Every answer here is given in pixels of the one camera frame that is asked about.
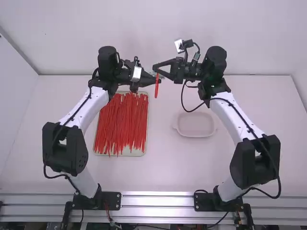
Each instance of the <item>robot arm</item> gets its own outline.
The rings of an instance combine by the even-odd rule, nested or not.
[[[81,100],[57,123],[47,122],[42,138],[45,177],[65,176],[77,193],[89,200],[99,196],[101,187],[86,167],[88,151],[84,135],[88,126],[112,99],[119,85],[129,85],[132,92],[137,92],[139,87],[156,83],[155,77],[142,68],[138,57],[134,57],[133,62],[121,60],[119,53],[111,46],[99,49],[98,66]],[[46,166],[64,174],[48,176]]]
[[[178,53],[185,52],[185,58],[176,57],[153,65],[153,70],[183,87],[187,81],[200,81],[198,94],[208,108],[221,119],[231,135],[236,150],[230,163],[228,179],[214,188],[214,202],[220,210],[223,204],[236,200],[254,186],[279,179],[280,142],[275,135],[266,136],[243,112],[234,99],[231,89],[223,78],[226,69],[226,51],[219,46],[208,49],[202,63],[198,63],[200,49],[191,62],[187,62],[187,48],[195,43],[190,39],[175,41]],[[161,67],[170,65],[170,72]],[[278,198],[281,192],[272,198]]]

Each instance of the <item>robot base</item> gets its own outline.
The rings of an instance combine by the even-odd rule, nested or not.
[[[236,212],[242,211],[243,200],[237,198],[227,203],[223,202],[218,195],[217,187],[214,188],[213,193],[195,192],[194,193],[194,209],[197,212]]]
[[[121,193],[120,192],[102,192],[98,184],[95,196],[91,199],[84,195],[75,194],[72,200],[72,207],[76,210],[120,210]]]

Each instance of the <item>table surface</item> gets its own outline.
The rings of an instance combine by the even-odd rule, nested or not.
[[[58,178],[43,176],[42,134],[47,121],[57,122],[82,97],[90,76],[40,76],[24,121],[0,178],[0,187],[18,186],[23,191],[72,190]],[[307,114],[290,76],[226,76],[241,108],[267,135],[276,134],[282,144],[280,178],[284,196],[306,196],[304,173],[307,162]],[[158,98],[154,86],[144,88],[150,96],[148,146],[142,157],[105,157],[93,154],[98,117],[89,126],[85,140],[87,167],[104,190],[120,191],[211,191],[229,171],[235,146],[221,121],[208,138],[185,138],[171,127],[180,111],[181,85],[163,80]],[[196,89],[186,89],[187,108],[201,101]],[[48,169],[48,174],[55,174]],[[262,188],[277,192],[277,182]]]

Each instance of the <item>bundle of red sticks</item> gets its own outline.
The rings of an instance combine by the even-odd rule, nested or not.
[[[100,110],[94,152],[119,155],[129,147],[145,153],[148,117],[148,95],[116,93]]]

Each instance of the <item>metal frame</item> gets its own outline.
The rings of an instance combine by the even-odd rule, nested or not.
[[[72,200],[72,194],[26,194],[4,193],[0,200],[0,221],[61,222],[65,203]],[[282,196],[272,200],[264,196],[244,196],[250,203],[255,224],[307,225],[307,196]],[[114,221],[119,223],[186,223],[214,224],[224,212],[196,212],[191,192],[122,192],[121,209],[110,211]],[[79,222],[82,212],[74,210],[70,222]],[[108,222],[106,212],[85,210],[86,222]],[[233,222],[230,213],[221,224]]]

